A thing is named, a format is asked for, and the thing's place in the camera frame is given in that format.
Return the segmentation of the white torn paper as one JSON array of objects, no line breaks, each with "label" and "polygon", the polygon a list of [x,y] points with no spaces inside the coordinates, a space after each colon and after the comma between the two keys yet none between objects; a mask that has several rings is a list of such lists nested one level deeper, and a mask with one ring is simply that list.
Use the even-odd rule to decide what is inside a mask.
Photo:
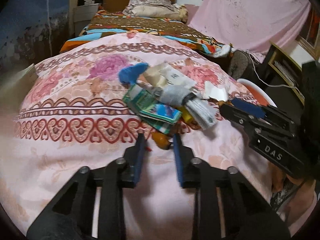
[{"label": "white torn paper", "polygon": [[210,81],[204,82],[203,99],[214,99],[216,101],[228,101],[228,93],[225,88],[219,88],[213,85]]}]

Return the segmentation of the grey white sock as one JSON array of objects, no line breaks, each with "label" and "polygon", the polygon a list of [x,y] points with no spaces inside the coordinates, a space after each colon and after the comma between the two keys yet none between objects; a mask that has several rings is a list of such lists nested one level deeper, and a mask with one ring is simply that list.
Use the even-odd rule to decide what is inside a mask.
[{"label": "grey white sock", "polygon": [[152,95],[161,103],[172,107],[184,107],[203,130],[217,123],[216,110],[203,102],[191,90],[181,85],[168,85],[164,88],[154,87]]}]

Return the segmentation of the yellow small bottle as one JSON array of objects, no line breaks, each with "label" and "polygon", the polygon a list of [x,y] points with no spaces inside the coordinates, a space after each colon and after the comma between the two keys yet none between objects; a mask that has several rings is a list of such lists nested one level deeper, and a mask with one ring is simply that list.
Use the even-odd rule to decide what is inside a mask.
[{"label": "yellow small bottle", "polygon": [[194,121],[193,116],[189,113],[189,111],[184,106],[182,106],[180,108],[180,112],[181,112],[181,116],[186,124],[190,124]]}]

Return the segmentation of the orange small bottle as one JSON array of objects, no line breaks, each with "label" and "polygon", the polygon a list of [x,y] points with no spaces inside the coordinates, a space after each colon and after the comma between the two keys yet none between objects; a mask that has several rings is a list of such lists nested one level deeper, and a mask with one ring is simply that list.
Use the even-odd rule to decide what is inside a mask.
[{"label": "orange small bottle", "polygon": [[169,140],[169,137],[163,133],[152,132],[151,137],[155,144],[163,150],[168,150],[172,145],[172,142]]}]

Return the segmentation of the blue fuzzy trash piece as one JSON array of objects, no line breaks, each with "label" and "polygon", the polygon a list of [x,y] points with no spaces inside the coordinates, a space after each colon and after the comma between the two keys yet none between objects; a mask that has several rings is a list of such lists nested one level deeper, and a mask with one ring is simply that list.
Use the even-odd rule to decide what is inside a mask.
[{"label": "blue fuzzy trash piece", "polygon": [[134,85],[141,74],[143,74],[149,65],[141,62],[132,66],[125,67],[118,73],[119,81],[122,84]]}]

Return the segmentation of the white wrapper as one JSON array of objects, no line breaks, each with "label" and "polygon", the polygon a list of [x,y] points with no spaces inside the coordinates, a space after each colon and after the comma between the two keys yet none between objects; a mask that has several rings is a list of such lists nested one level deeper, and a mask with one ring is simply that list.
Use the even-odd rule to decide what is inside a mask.
[{"label": "white wrapper", "polygon": [[192,89],[197,84],[196,81],[176,70],[167,62],[149,67],[143,76],[153,87],[164,88],[167,85],[180,85],[186,89]]}]

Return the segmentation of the white red plastic basin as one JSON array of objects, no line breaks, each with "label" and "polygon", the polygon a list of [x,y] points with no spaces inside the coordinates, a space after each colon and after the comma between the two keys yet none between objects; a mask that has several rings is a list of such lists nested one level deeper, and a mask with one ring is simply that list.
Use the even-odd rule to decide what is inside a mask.
[{"label": "white red plastic basin", "polygon": [[273,100],[255,83],[246,79],[237,79],[237,81],[251,92],[260,105],[277,107]]}]

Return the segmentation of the wooden desk shelf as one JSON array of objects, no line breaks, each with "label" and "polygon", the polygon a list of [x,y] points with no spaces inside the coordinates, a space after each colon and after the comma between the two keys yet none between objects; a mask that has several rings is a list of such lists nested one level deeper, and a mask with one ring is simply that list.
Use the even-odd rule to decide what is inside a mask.
[{"label": "wooden desk shelf", "polygon": [[279,46],[270,42],[270,48],[264,59],[264,63],[271,67],[295,93],[299,101],[304,105],[305,99],[299,90],[302,79],[302,68],[298,63]]}]

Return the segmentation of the dark mesh fan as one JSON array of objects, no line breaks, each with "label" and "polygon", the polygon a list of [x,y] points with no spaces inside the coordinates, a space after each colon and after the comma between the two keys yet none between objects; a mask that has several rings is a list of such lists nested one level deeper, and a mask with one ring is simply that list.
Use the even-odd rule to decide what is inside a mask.
[{"label": "dark mesh fan", "polygon": [[236,50],[231,58],[227,74],[233,79],[249,79],[253,72],[252,59],[249,53]]}]

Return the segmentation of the pink hanging sheet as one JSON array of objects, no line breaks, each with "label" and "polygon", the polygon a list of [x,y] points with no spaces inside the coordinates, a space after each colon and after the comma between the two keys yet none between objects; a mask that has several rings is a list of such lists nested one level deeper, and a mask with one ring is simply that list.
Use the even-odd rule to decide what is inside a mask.
[{"label": "pink hanging sheet", "polygon": [[300,33],[309,0],[203,0],[190,26],[224,44],[266,54],[270,44],[285,48]]}]

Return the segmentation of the pink floral bed cover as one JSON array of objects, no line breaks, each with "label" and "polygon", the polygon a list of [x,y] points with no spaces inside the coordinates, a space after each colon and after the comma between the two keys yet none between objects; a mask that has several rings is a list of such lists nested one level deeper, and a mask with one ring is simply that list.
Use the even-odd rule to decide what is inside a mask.
[{"label": "pink floral bed cover", "polygon": [[190,239],[194,197],[179,187],[174,154],[156,146],[153,128],[123,103],[121,69],[167,62],[195,80],[256,103],[218,64],[159,36],[117,34],[46,59],[20,109],[1,115],[1,204],[21,233],[82,166],[106,166],[145,135],[146,154],[135,189],[124,190],[128,239]]}]

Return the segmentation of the beige tissue box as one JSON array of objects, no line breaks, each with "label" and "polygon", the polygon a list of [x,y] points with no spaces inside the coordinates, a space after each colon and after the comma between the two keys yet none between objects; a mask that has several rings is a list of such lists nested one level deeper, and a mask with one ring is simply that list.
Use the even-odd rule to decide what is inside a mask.
[{"label": "beige tissue box", "polygon": [[37,79],[35,64],[14,74],[1,87],[1,106],[18,108]]}]

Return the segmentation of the colourful cartoon blanket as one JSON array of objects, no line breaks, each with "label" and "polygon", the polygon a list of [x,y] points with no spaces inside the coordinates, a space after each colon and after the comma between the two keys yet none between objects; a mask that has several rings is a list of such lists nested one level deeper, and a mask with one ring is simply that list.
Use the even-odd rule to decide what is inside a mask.
[{"label": "colourful cartoon blanket", "polygon": [[66,41],[60,51],[66,52],[105,36],[127,34],[132,37],[135,33],[151,34],[174,40],[211,57],[218,57],[221,49],[230,47],[181,21],[170,18],[136,17],[124,15],[121,12],[99,10],[89,24],[80,31],[79,36]]}]

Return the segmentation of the white bedside cabinet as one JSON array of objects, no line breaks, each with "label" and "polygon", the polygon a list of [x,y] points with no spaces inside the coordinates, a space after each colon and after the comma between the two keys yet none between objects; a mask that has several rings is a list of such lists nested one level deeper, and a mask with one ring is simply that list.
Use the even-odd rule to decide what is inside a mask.
[{"label": "white bedside cabinet", "polygon": [[75,36],[87,26],[99,9],[99,3],[82,5],[73,9],[73,24]]}]

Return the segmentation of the blue fabric wardrobe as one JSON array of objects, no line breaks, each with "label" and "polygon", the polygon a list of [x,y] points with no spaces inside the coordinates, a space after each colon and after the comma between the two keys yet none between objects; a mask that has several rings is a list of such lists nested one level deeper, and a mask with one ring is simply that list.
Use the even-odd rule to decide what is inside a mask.
[{"label": "blue fabric wardrobe", "polygon": [[69,0],[8,0],[1,10],[1,69],[59,54],[69,38]]}]

